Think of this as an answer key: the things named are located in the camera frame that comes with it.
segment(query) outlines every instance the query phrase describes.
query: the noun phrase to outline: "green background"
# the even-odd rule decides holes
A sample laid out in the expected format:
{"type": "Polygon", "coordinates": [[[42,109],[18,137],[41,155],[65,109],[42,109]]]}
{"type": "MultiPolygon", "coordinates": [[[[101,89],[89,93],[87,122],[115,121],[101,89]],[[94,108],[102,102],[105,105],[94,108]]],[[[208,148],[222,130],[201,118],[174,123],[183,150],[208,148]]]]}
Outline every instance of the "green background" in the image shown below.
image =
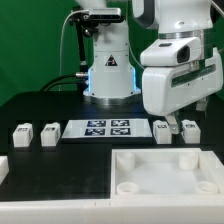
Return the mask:
{"type": "MultiPolygon", "coordinates": [[[[77,6],[73,0],[1,0],[0,5],[0,105],[17,93],[38,91],[45,83],[59,76],[59,47],[62,24],[77,6]]],[[[127,3],[110,3],[125,13],[127,3]]],[[[157,34],[137,25],[129,4],[130,42],[137,59],[157,34]]],[[[214,44],[224,46],[224,19],[214,26],[214,44]]],[[[92,40],[85,40],[88,64],[92,63],[92,40]]],[[[79,70],[76,31],[66,27],[63,74],[79,70]]],[[[137,67],[140,86],[142,71],[137,67]]]]}

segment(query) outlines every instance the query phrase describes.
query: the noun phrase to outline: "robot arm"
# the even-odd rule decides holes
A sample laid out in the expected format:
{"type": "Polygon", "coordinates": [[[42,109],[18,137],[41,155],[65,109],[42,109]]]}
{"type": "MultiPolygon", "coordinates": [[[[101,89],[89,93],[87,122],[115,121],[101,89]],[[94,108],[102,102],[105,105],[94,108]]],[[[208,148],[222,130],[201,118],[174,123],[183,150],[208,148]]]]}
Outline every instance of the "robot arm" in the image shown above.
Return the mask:
{"type": "Polygon", "coordinates": [[[159,25],[159,39],[141,54],[147,67],[142,78],[146,111],[166,116],[220,90],[222,61],[210,40],[211,0],[138,1],[133,0],[137,21],[146,18],[141,7],[151,2],[147,7],[155,18],[144,27],[159,25]]]}

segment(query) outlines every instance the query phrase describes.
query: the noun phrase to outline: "white plastic part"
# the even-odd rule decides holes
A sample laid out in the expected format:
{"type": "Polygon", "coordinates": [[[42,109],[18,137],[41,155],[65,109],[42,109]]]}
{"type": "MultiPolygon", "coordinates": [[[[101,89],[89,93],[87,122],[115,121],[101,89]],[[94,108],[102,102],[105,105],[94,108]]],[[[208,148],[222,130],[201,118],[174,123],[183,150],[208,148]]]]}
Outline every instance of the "white plastic part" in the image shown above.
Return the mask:
{"type": "Polygon", "coordinates": [[[153,122],[153,135],[157,144],[171,144],[172,134],[166,121],[153,122]]]}
{"type": "Polygon", "coordinates": [[[18,125],[13,133],[14,147],[29,147],[32,139],[33,126],[29,123],[18,125]]]}
{"type": "Polygon", "coordinates": [[[139,187],[135,183],[125,182],[117,186],[117,193],[120,195],[133,195],[139,192],[139,187]]]}
{"type": "Polygon", "coordinates": [[[56,146],[61,137],[59,123],[47,124],[41,132],[41,145],[44,147],[56,146]]]}
{"type": "Polygon", "coordinates": [[[75,0],[83,9],[107,8],[105,0],[75,0]]]}
{"type": "Polygon", "coordinates": [[[223,224],[224,167],[213,152],[183,148],[128,151],[135,153],[137,166],[133,170],[134,175],[125,173],[123,176],[125,181],[119,180],[121,176],[119,170],[116,170],[116,153],[121,150],[112,152],[111,192],[115,197],[0,202],[1,223],[223,224]],[[179,154],[187,151],[199,153],[199,169],[189,172],[179,169],[179,154]],[[200,181],[216,184],[219,194],[196,193],[195,186],[200,181]],[[137,184],[139,192],[130,196],[115,194],[117,185],[123,182],[137,184]]]}
{"type": "Polygon", "coordinates": [[[8,158],[7,156],[0,156],[0,184],[5,179],[9,172],[8,158]]]}
{"type": "Polygon", "coordinates": [[[201,130],[195,121],[182,121],[183,132],[181,133],[185,143],[199,144],[201,139],[201,130]]]}
{"type": "Polygon", "coordinates": [[[214,56],[205,61],[214,71],[192,81],[172,86],[172,80],[189,73],[189,65],[177,67],[149,67],[142,78],[143,104],[147,113],[166,116],[182,107],[217,92],[223,85],[222,60],[214,48],[214,56]]]}
{"type": "Polygon", "coordinates": [[[62,135],[62,138],[105,137],[152,137],[152,132],[147,119],[98,119],[70,120],[62,135]]]}
{"type": "Polygon", "coordinates": [[[180,33],[212,28],[211,0],[155,2],[155,7],[160,13],[159,33],[180,33]]]}
{"type": "Polygon", "coordinates": [[[182,170],[196,170],[199,165],[199,154],[196,152],[180,153],[179,167],[182,170]]]}
{"type": "Polygon", "coordinates": [[[117,153],[117,169],[129,172],[135,168],[135,155],[130,152],[117,153]]]}
{"type": "Polygon", "coordinates": [[[216,184],[208,181],[200,181],[195,186],[197,194],[218,194],[219,188],[216,184]]]}
{"type": "Polygon", "coordinates": [[[189,47],[190,57],[184,63],[199,58],[201,55],[201,41],[198,37],[168,40],[158,39],[142,52],[141,63],[144,66],[176,66],[183,64],[182,62],[178,62],[177,55],[185,46],[189,47]]]}

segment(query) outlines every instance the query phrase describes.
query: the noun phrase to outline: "black tabletop surface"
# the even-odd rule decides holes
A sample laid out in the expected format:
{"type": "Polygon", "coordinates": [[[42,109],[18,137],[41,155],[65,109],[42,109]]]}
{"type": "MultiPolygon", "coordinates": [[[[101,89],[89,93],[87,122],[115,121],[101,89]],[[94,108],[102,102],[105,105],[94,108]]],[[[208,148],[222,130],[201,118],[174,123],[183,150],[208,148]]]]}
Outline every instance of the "black tabletop surface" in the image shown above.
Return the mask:
{"type": "Polygon", "coordinates": [[[59,122],[63,132],[68,120],[146,118],[150,126],[162,117],[148,115],[142,102],[99,106],[84,102],[76,92],[27,92],[0,107],[0,155],[7,155],[10,172],[0,186],[0,201],[86,199],[110,197],[112,148],[200,147],[224,160],[224,102],[210,97],[207,112],[195,105],[180,111],[180,120],[194,120],[201,129],[201,144],[185,144],[181,134],[172,145],[157,145],[153,138],[91,138],[59,141],[41,147],[40,132],[47,123],[59,122]],[[29,148],[14,148],[12,133],[18,124],[33,124],[29,148]]]}

